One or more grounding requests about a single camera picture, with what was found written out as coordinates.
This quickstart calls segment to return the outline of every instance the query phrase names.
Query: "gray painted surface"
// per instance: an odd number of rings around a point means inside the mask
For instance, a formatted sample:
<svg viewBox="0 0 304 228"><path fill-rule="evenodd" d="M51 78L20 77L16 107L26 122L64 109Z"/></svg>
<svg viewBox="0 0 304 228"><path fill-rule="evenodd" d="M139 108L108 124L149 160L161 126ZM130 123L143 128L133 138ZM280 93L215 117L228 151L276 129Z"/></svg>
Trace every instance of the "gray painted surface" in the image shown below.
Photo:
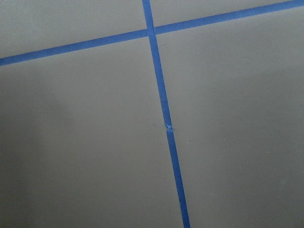
<svg viewBox="0 0 304 228"><path fill-rule="evenodd" d="M182 227L148 38L0 79L0 227Z"/></svg>
<svg viewBox="0 0 304 228"><path fill-rule="evenodd" d="M1 0L0 57L145 29L140 0Z"/></svg>
<svg viewBox="0 0 304 228"><path fill-rule="evenodd" d="M192 228L304 227L303 21L157 37Z"/></svg>
<svg viewBox="0 0 304 228"><path fill-rule="evenodd" d="M151 0L155 26L264 6L286 0Z"/></svg>

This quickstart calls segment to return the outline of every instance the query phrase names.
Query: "blue painter's tape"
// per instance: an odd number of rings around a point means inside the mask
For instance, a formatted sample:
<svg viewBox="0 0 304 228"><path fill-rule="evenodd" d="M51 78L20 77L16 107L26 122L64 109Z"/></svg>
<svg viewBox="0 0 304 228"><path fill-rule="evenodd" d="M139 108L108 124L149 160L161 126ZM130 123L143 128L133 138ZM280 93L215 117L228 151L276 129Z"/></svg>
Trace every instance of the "blue painter's tape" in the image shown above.
<svg viewBox="0 0 304 228"><path fill-rule="evenodd" d="M142 5L143 5L143 10L144 10L144 14L145 14L147 29L148 29L148 35L149 35L149 41L150 41L150 46L151 46L154 70L155 70L155 74L156 74L158 92L159 92L160 99L161 99L162 114L163 114L165 126L167 128L166 133L167 133L167 139L168 139L171 161L172 161L172 166L173 166L173 173L174 173L174 178L175 178L175 183L176 183L176 188L177 188L177 194L178 194L179 202L180 202L181 217L182 217L184 227L190 228L184 186L183 186L182 179L181 179L181 169L180 169L179 159L177 156L177 150L176 150L173 128L172 128L172 123L171 123L166 87L165 87L165 82L164 82L163 74L162 74L161 59L160 59L160 54L159 54L159 50L158 50L156 35L154 32L152 10L151 10L149 0L142 0L142 3L143 3Z"/></svg>
<svg viewBox="0 0 304 228"><path fill-rule="evenodd" d="M270 13L280 10L287 10L295 7L304 6L304 0L294 0L294 1L286 1L281 3L276 3L267 6L260 6L251 9L244 9L239 11L234 11L230 13L223 13L215 16L198 18L193 20L187 20L183 22L177 22L169 25L163 25L155 27L155 34L173 32L182 29L193 28L197 26L209 25L218 22L223 22L227 20L234 20L239 18L250 17L258 14Z"/></svg>
<svg viewBox="0 0 304 228"><path fill-rule="evenodd" d="M147 30L142 29L142 30L138 30L138 31L134 31L134 32L127 32L127 33L123 33L123 34L119 34L119 35L92 39L92 40L87 40L87 41L83 41L83 42L79 42L79 43L63 45L63 46L59 46L59 47L52 47L52 48L48 48L48 49L44 49L44 50L28 52L28 53L21 54L21 55L0 58L0 66L23 62L23 61L27 61L27 60L31 60L31 59L36 59L36 58L43 58L43 57L47 57L47 56L63 54L63 53L71 52L71 51L78 51L78 50L82 50L82 49L93 48L93 47L97 47L97 46L127 41L127 40L131 40L131 39L147 37L147 36L148 36Z"/></svg>

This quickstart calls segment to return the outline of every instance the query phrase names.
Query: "gray panel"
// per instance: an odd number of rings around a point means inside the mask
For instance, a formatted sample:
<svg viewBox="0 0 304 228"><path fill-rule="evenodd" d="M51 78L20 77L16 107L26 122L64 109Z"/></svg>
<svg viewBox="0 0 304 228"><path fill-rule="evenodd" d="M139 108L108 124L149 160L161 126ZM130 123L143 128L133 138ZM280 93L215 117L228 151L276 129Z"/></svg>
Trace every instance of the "gray panel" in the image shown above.
<svg viewBox="0 0 304 228"><path fill-rule="evenodd" d="M151 0L154 25L166 25L286 0Z"/></svg>
<svg viewBox="0 0 304 228"><path fill-rule="evenodd" d="M0 57L145 29L140 0L1 0Z"/></svg>
<svg viewBox="0 0 304 228"><path fill-rule="evenodd" d="M157 37L192 228L304 227L303 21Z"/></svg>
<svg viewBox="0 0 304 228"><path fill-rule="evenodd" d="M0 81L2 228L182 227L148 38Z"/></svg>

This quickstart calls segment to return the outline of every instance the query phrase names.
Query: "blue tape strip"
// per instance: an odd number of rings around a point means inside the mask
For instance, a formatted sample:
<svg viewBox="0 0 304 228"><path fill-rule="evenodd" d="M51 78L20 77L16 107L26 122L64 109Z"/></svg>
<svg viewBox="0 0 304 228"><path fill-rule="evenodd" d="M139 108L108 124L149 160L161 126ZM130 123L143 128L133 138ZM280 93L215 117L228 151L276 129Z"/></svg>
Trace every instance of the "blue tape strip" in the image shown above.
<svg viewBox="0 0 304 228"><path fill-rule="evenodd" d="M180 169L179 159L178 159L178 155L177 155L175 140L174 140L169 105L168 105L168 100L167 100L166 87L165 87L165 82L164 82L163 74L162 74L161 59L160 59L160 54L159 54L159 50L158 50L156 35L154 32L152 10L151 10L149 0L142 0L142 3L143 3L142 5L143 5L143 10L144 10L145 18L146 18L147 29L148 29L148 35L149 35L149 41L150 41L150 46L151 46L154 70L155 70L155 74L156 74L158 92L159 92L160 99L161 99L162 114L163 114L164 122L165 122L165 125L167 128L166 133L167 133L167 139L168 139L171 161L172 161L172 166L173 166L174 178L175 178L175 183L176 183L176 188L177 188L177 194L178 194L179 201L180 201L180 210L181 210L182 221L183 221L185 228L190 228L184 186L182 184L182 179L181 179L181 169Z"/></svg>
<svg viewBox="0 0 304 228"><path fill-rule="evenodd" d="M158 27L155 27L154 30L155 30L155 34L161 34L161 33L182 30L182 29L193 28L193 27L197 27L197 26L214 24L214 23L227 21L227 20L250 17L250 16L254 16L254 15L258 15L258 14L270 13L270 12L275 12L275 11L280 11L280 10L287 10L287 9L300 7L300 6L304 6L304 0L281 2L281 3L276 3L276 4L272 4L272 5L267 5L267 6L260 6L260 7L255 7L255 8L251 8L251 9L234 11L234 12L230 12L230 13L223 13L223 14L210 16L210 17L187 20L187 21L177 22L177 23L173 23L173 24L169 24L169 25L158 26Z"/></svg>
<svg viewBox="0 0 304 228"><path fill-rule="evenodd" d="M148 36L147 30L142 29L142 30L127 32L127 33L123 33L123 34L119 34L119 35L92 39L92 40L83 41L83 42L79 42L79 43L63 45L63 46L59 46L59 47L52 47L52 48L48 48L48 49L44 49L44 50L28 52L28 53L21 54L21 55L0 58L0 66L23 62L23 61L27 61L27 60L31 60L31 59L36 59L36 58L43 58L43 57L47 57L47 56L59 55L59 54L63 54L66 52L78 51L78 50L82 50L82 49L93 48L93 47L97 47L97 46L102 46L102 45L107 45L107 44L112 44L112 43L127 41L127 40L131 40L131 39L147 37L147 36Z"/></svg>

